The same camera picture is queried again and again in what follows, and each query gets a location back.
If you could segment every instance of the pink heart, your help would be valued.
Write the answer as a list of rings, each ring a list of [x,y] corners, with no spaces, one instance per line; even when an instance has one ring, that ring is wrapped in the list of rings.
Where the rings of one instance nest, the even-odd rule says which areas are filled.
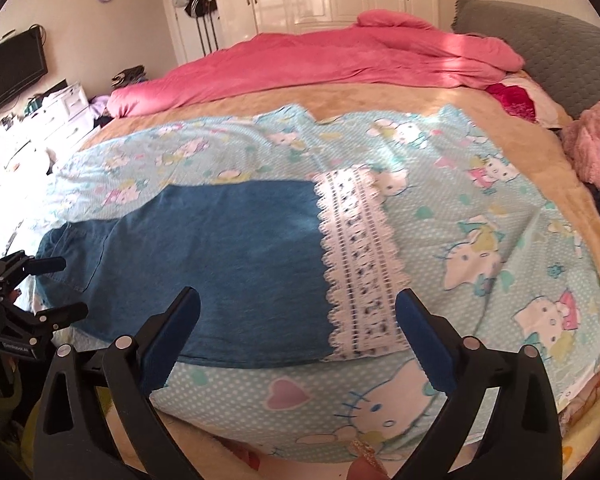
[[[269,385],[268,410],[293,410],[309,402],[311,397],[289,378],[276,379]]]
[[[433,165],[436,168],[451,168],[452,170],[456,168],[456,163],[446,156],[441,156]]]

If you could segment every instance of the gray pillow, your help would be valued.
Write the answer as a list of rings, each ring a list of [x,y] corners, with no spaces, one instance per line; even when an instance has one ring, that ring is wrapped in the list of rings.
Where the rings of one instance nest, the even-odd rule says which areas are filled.
[[[567,113],[600,101],[600,28],[573,16],[510,2],[457,0],[451,27],[507,41],[525,70]]]

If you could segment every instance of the blue clamp pad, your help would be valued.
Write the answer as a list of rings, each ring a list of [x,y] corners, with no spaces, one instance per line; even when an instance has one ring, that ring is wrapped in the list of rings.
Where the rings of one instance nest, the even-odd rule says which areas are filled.
[[[451,394],[458,385],[458,347],[462,344],[458,332],[445,318],[430,314],[410,288],[396,297],[395,319],[431,386]]]
[[[164,387],[199,318],[200,296],[186,287],[165,313],[151,316],[138,331],[138,387],[144,396]]]

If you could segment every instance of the white dresser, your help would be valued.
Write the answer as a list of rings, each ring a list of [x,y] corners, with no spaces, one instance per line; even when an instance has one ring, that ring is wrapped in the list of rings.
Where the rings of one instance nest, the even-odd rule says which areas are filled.
[[[19,125],[53,163],[75,153],[93,132],[93,114],[80,83],[56,92]]]

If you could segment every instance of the red cloth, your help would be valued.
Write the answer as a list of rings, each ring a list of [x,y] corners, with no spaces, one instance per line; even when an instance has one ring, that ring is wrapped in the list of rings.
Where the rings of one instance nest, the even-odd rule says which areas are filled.
[[[496,83],[487,86],[486,90],[500,101],[507,114],[530,123],[536,122],[536,105],[524,88]]]
[[[113,92],[115,117],[326,82],[484,89],[524,60],[497,38],[436,29],[410,14],[368,10],[342,30],[260,34],[180,66],[165,77]]]

